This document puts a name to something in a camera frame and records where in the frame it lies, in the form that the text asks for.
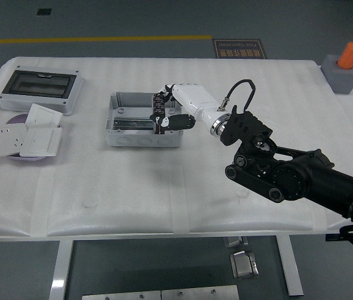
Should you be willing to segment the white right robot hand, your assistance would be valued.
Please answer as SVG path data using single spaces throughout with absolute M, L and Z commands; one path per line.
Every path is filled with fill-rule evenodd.
M 176 101 L 186 111 L 185 114 L 166 115 L 165 103 Z M 150 119 L 155 124 L 155 133 L 191 129 L 196 121 L 204 123 L 212 136 L 219 136 L 226 125 L 229 114 L 219 109 L 214 97 L 198 84 L 166 85 L 153 95 L 153 113 Z

